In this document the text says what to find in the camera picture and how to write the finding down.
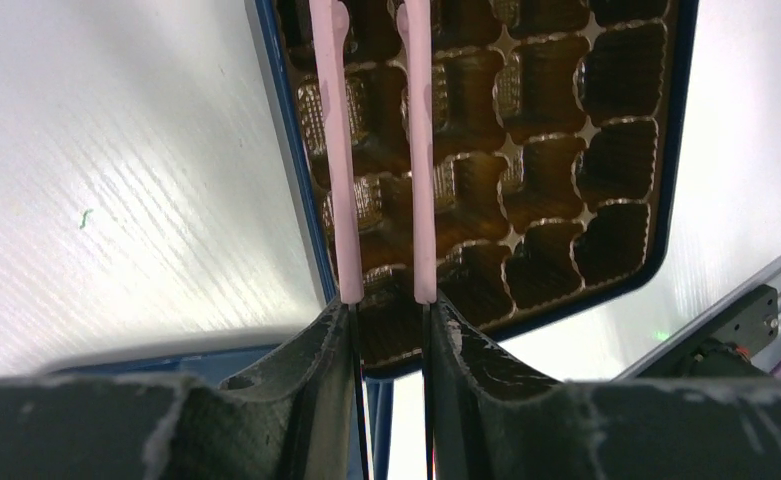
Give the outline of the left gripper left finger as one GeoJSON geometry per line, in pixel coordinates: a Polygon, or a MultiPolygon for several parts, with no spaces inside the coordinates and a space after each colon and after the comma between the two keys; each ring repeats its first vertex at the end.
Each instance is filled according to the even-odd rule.
{"type": "Polygon", "coordinates": [[[349,323],[333,302],[215,387],[178,373],[0,378],[0,479],[342,479],[349,323]]]}

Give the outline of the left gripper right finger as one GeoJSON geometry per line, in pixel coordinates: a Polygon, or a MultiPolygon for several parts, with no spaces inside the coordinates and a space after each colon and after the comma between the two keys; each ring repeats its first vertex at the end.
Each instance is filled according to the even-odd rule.
{"type": "Polygon", "coordinates": [[[781,380],[561,382],[445,299],[423,329],[439,479],[781,479],[781,380]]]}

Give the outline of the pink tongs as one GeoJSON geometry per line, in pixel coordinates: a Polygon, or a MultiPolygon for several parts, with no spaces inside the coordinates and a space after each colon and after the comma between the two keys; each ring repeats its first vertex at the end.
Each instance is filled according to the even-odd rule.
{"type": "MultiPolygon", "coordinates": [[[[363,476],[372,476],[371,439],[360,354],[358,309],[364,297],[343,45],[349,13],[340,1],[309,4],[331,182],[339,297],[346,306],[355,379],[363,476]]],[[[413,195],[414,296],[425,309],[437,299],[433,184],[432,34],[427,1],[405,1],[396,14],[408,70],[408,122],[413,195]]]]}

